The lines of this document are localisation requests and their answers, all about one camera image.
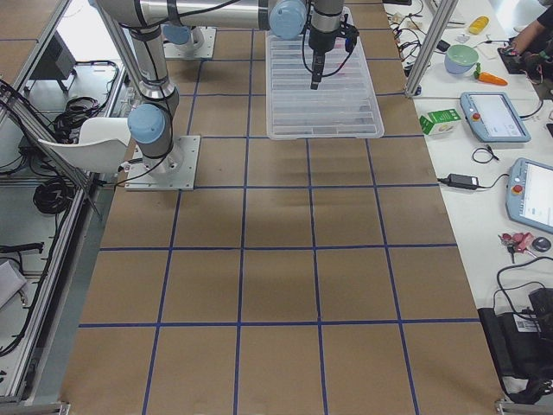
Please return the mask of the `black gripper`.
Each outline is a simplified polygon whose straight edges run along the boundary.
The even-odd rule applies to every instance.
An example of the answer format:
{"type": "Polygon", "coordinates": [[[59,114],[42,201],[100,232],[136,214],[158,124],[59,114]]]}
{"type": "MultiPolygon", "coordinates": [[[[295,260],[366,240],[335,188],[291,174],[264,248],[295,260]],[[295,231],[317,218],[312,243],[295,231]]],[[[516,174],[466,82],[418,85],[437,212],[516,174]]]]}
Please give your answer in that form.
{"type": "Polygon", "coordinates": [[[349,15],[313,15],[309,23],[308,45],[313,51],[310,88],[317,90],[323,78],[326,53],[334,49],[336,39],[345,40],[345,50],[351,54],[357,45],[358,29],[348,22],[349,15]]]}

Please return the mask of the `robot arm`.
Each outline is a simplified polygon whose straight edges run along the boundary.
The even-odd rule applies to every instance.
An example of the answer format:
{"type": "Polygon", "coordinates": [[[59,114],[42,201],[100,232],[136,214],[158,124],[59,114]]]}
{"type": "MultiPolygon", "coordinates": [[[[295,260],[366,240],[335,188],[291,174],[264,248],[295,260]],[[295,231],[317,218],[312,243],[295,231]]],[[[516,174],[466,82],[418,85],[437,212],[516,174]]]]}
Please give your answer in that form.
{"type": "Polygon", "coordinates": [[[173,117],[179,98],[168,75],[162,26],[260,29],[284,40],[308,34],[313,58],[307,69],[313,89],[327,77],[326,55],[337,39],[344,40],[351,54],[359,37],[341,1],[98,1],[96,6],[130,33],[134,47],[130,61],[139,73],[143,102],[130,113],[128,126],[147,173],[155,178],[175,174],[184,158],[176,148],[173,117]]]}

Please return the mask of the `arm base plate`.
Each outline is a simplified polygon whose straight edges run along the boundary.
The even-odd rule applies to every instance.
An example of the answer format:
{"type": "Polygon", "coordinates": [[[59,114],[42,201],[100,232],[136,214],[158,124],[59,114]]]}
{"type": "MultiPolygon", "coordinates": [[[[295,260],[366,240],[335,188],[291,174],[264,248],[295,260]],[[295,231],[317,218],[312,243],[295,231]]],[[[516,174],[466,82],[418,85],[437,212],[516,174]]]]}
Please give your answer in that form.
{"type": "Polygon", "coordinates": [[[133,163],[128,172],[129,181],[124,188],[129,191],[171,191],[193,190],[200,150],[200,136],[178,136],[174,138],[173,149],[157,165],[158,160],[144,158],[136,145],[133,163]]]}

